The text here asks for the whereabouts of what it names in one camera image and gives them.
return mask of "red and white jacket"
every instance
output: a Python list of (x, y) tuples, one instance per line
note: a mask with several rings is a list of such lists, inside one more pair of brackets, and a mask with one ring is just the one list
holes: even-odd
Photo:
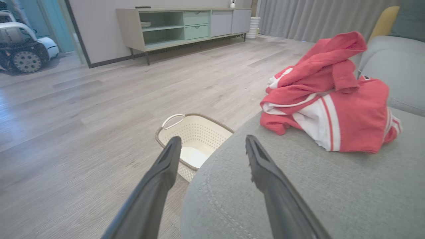
[(366, 50), (358, 32), (319, 40), (295, 65), (270, 79), (261, 125), (285, 134), (304, 130), (327, 151), (377, 153), (402, 131), (386, 102), (388, 86), (356, 79), (350, 57)]

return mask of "gray curtain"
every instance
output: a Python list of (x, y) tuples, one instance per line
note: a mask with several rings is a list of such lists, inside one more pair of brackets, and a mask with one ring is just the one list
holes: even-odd
[(262, 0), (260, 33), (308, 42), (358, 31), (369, 39), (382, 11), (400, 0)]

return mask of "basket handle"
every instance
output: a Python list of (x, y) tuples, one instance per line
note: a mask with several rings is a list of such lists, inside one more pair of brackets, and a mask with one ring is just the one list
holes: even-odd
[[(175, 117), (178, 117), (178, 116), (182, 116), (183, 118), (181, 119), (181, 120), (179, 120), (177, 123), (174, 123), (174, 124), (172, 124), (172, 125), (170, 125), (169, 127), (165, 127), (165, 125), (168, 123), (168, 121), (170, 121), (172, 118), (175, 118)], [(184, 120), (184, 118), (185, 118), (186, 116), (184, 115), (184, 114), (175, 114), (175, 115), (172, 115), (172, 116), (170, 116), (170, 117), (168, 117), (165, 121), (164, 121), (164, 123), (162, 123), (162, 128), (163, 129), (169, 129), (169, 128), (171, 128), (171, 127), (173, 127), (173, 126), (175, 126), (175, 125), (177, 125), (178, 123), (180, 123), (180, 122), (182, 122), (183, 120)]]

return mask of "white laundry basket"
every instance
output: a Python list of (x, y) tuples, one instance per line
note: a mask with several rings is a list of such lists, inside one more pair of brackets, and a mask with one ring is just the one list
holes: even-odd
[[(177, 117), (181, 118), (178, 122), (167, 125)], [(163, 148), (172, 137), (181, 138), (177, 172), (190, 182), (208, 157), (233, 133), (229, 127), (202, 114), (175, 114), (164, 121), (155, 138)]]

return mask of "yellow cushion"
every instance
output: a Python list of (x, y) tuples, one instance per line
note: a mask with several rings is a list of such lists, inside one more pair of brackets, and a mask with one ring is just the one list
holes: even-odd
[(381, 16), (376, 22), (371, 37), (369, 38), (369, 42), (376, 36), (386, 36), (391, 33), (391, 28), (393, 27), (399, 10), (400, 7), (396, 6), (389, 7), (382, 12)]

